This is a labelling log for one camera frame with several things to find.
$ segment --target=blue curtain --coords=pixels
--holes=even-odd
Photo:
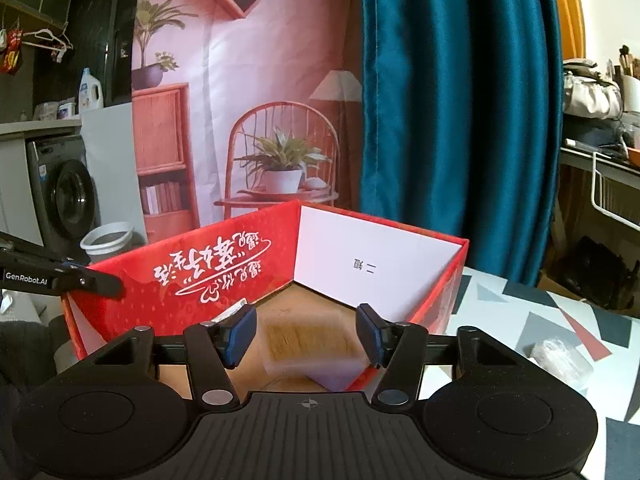
[[[471,240],[532,285],[556,192],[556,0],[363,0],[360,208]]]

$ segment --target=red triangle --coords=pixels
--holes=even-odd
[[[574,332],[576,333],[580,341],[582,341],[582,344],[587,349],[587,352],[589,352],[591,359],[593,359],[594,361],[599,361],[600,359],[604,359],[605,357],[611,355],[611,351],[603,345],[602,341],[596,338],[596,336],[594,336],[591,332],[589,332],[585,327],[578,323],[573,317],[569,316],[561,308],[560,312],[562,312],[566,320],[574,329]]]

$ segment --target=black washing machine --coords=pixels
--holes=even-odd
[[[80,240],[95,226],[95,192],[80,135],[27,142],[33,205],[44,246],[82,264]]]

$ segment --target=orange curtain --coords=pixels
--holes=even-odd
[[[562,31],[562,57],[586,56],[584,15],[580,0],[558,0],[560,27]]]

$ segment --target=chair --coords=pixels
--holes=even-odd
[[[335,192],[335,178],[338,158],[338,135],[334,127],[324,115],[311,106],[293,101],[274,101],[252,108],[245,113],[234,127],[229,136],[229,147],[226,155],[225,195],[222,200],[214,202],[215,205],[225,209],[225,220],[231,218],[234,208],[260,209],[275,205],[283,201],[258,200],[253,196],[242,193],[238,189],[232,193],[232,175],[234,170],[240,170],[244,174],[244,190],[253,189],[260,183],[261,172],[250,174],[253,163],[234,160],[239,156],[255,153],[252,137],[274,138],[273,128],[279,127],[285,133],[296,138],[306,139],[309,146],[320,148],[331,162],[321,162],[318,168],[309,168],[307,177],[317,176],[328,184],[328,192],[321,196],[304,198],[308,202],[330,203],[338,198]],[[290,200],[300,198],[294,194]]]

